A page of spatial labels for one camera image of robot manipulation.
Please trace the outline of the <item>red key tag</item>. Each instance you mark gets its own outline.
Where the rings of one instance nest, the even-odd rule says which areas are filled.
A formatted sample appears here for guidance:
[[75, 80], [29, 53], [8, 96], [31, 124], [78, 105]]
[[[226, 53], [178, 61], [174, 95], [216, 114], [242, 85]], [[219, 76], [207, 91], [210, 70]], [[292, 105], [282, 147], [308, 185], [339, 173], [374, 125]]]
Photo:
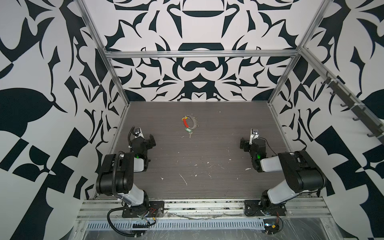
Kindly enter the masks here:
[[184, 123], [184, 126], [185, 126], [186, 128], [189, 129], [190, 127], [189, 127], [189, 125], [188, 125], [188, 123], [187, 123], [187, 119], [188, 119], [188, 118], [184, 117], [184, 118], [182, 118], [182, 121], [183, 121], [183, 123]]

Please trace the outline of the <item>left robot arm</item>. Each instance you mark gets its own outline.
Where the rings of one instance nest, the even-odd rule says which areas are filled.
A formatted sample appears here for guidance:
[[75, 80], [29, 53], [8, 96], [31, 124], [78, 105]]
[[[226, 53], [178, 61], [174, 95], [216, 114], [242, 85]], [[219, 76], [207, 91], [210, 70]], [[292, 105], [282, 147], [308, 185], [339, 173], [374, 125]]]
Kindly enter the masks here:
[[149, 207], [148, 194], [134, 184], [134, 174], [147, 171], [148, 150], [156, 146], [153, 135], [139, 135], [131, 140], [129, 152], [106, 155], [96, 181], [100, 195], [114, 196], [128, 207]]

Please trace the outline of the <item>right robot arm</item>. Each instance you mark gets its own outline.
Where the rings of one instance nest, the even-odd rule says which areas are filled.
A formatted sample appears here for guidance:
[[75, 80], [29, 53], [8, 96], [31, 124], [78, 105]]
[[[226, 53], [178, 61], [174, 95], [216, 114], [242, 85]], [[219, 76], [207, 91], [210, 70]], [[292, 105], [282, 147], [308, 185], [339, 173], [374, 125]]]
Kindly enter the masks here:
[[265, 190], [258, 201], [245, 201], [246, 216], [285, 215], [285, 204], [300, 194], [321, 191], [327, 178], [306, 151], [283, 152], [267, 157], [265, 139], [242, 138], [240, 148], [248, 152], [253, 168], [259, 173], [283, 172], [285, 179]]

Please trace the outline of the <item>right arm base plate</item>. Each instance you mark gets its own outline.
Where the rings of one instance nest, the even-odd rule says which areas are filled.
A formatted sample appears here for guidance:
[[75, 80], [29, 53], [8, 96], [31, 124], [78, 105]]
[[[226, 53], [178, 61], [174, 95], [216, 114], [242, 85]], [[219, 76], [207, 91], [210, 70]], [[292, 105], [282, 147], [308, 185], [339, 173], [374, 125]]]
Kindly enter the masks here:
[[285, 204], [272, 204], [268, 200], [245, 200], [244, 214], [247, 217], [259, 216], [285, 216], [287, 209]]

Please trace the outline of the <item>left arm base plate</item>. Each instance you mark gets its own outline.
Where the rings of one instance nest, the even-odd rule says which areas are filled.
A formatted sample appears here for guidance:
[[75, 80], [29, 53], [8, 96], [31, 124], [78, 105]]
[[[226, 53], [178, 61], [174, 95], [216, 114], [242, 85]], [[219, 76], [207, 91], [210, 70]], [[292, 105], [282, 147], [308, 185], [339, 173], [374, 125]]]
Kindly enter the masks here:
[[135, 218], [139, 215], [146, 214], [146, 217], [156, 217], [164, 212], [164, 201], [149, 201], [144, 202], [142, 205], [130, 207], [123, 210], [123, 218]]

